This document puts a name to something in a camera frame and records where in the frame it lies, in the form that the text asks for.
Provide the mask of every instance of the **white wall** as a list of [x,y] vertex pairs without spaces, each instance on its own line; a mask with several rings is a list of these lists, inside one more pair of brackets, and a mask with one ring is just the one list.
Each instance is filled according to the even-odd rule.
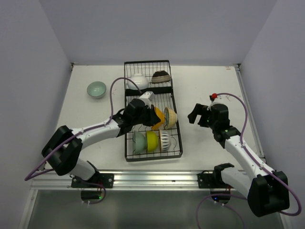
[[[305,205],[305,1],[278,0],[242,63],[267,162],[284,171]],[[296,211],[291,196],[290,212]],[[305,213],[291,218],[304,228]]]
[[73,62],[241,63],[276,0],[40,0]]
[[65,56],[37,0],[0,4],[0,227],[18,227],[30,182],[54,132],[70,77]]

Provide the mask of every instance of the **metal frame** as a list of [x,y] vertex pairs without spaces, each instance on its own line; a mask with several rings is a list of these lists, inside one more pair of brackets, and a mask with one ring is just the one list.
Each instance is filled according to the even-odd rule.
[[31,219],[31,216],[32,216],[32,212],[33,212],[33,209],[34,209],[35,201],[36,201],[36,198],[37,198],[37,194],[38,194],[37,189],[30,190],[27,202],[25,203],[25,207],[24,207],[24,210],[23,210],[23,214],[22,214],[18,229],[28,228],[28,225],[30,223],[30,219]]
[[249,100],[248,100],[248,96],[247,96],[245,88],[244,88],[243,78],[242,78],[242,74],[240,72],[239,66],[240,66],[239,64],[235,64],[234,68],[235,68],[235,71],[236,71],[236,75],[237,75],[237,79],[238,79],[238,82],[239,82],[239,87],[240,87],[241,92],[242,92],[244,103],[245,103],[245,105],[247,107],[247,110],[248,110],[248,114],[249,114],[248,118],[249,118],[250,126],[251,126],[251,129],[252,129],[255,145],[257,147],[258,156],[260,158],[265,158],[264,153],[263,153],[263,149],[262,149],[262,145],[261,145],[261,142],[259,140],[258,132],[257,132],[256,126],[255,126],[254,118],[253,118],[253,115],[252,115],[252,110],[251,110]]
[[[101,173],[113,173],[114,183],[111,190],[170,190],[191,191],[199,190],[197,174],[201,171],[148,171],[128,170],[113,171],[100,170]],[[33,180],[32,190],[83,190],[83,188],[71,188],[71,177],[59,177],[55,172],[49,172]]]
[[292,225],[292,222],[290,220],[291,216],[286,216],[286,215],[280,214],[280,217],[281,217],[281,221],[282,221],[284,229],[294,228]]

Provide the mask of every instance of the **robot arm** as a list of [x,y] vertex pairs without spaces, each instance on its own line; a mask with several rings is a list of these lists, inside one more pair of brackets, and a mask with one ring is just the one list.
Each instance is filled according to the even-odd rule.
[[[250,209],[258,217],[288,209],[288,190],[261,168],[273,173],[286,184],[288,184],[287,176],[283,172],[275,172],[263,162],[244,140],[243,145],[241,144],[241,133],[230,125],[228,107],[216,102],[211,96],[210,98],[212,100],[210,106],[196,104],[188,115],[189,122],[193,124],[197,115],[200,115],[198,125],[211,128],[214,139],[235,157],[246,172],[244,175],[230,163],[215,166],[211,174],[214,185],[221,187],[227,184],[234,187],[247,198]],[[259,165],[247,154],[244,146]]]
[[69,129],[65,125],[59,127],[42,150],[43,157],[46,157],[63,141],[81,132],[81,135],[56,151],[48,159],[48,162],[59,176],[71,174],[90,183],[98,183],[100,173],[90,162],[79,158],[80,152],[84,148],[107,138],[122,136],[131,131],[134,125],[153,126],[160,122],[151,104],[153,98],[153,92],[145,92],[139,99],[133,99],[123,109],[124,112],[115,114],[107,125],[105,124],[109,119],[84,128]]

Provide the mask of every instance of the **black wire rack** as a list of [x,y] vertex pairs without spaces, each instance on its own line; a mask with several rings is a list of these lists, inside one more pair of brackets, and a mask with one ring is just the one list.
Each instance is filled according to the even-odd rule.
[[[148,78],[149,88],[142,90],[142,92],[151,91],[155,94],[152,104],[158,107],[162,112],[166,107],[174,110],[177,113],[175,98],[173,94],[173,79],[165,83],[151,83],[153,74],[156,71],[165,70],[171,77],[171,66],[168,60],[160,61],[134,61],[124,63],[124,77],[131,78],[136,73],[141,73]],[[124,80],[125,86],[125,107],[129,102],[135,98],[140,97],[140,93],[137,90],[131,90],[127,87],[127,82]],[[182,141],[179,128],[179,121],[170,129],[166,130],[171,136],[171,147],[166,152],[161,152],[160,148],[153,152],[142,152],[134,155],[132,151],[132,134],[133,131],[138,131],[145,135],[146,131],[154,131],[159,137],[158,130],[152,130],[149,126],[136,125],[132,128],[131,132],[125,134],[125,158],[126,161],[145,161],[145,160],[157,160],[157,159],[170,159],[179,158],[182,156]]]

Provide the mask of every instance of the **light blue bowl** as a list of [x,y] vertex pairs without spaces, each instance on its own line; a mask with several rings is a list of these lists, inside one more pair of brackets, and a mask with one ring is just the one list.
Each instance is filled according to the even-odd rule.
[[140,132],[134,131],[132,135],[132,152],[134,155],[140,154],[147,149],[146,137]]
[[95,81],[87,87],[87,93],[94,99],[102,98],[106,93],[106,85],[103,82]]

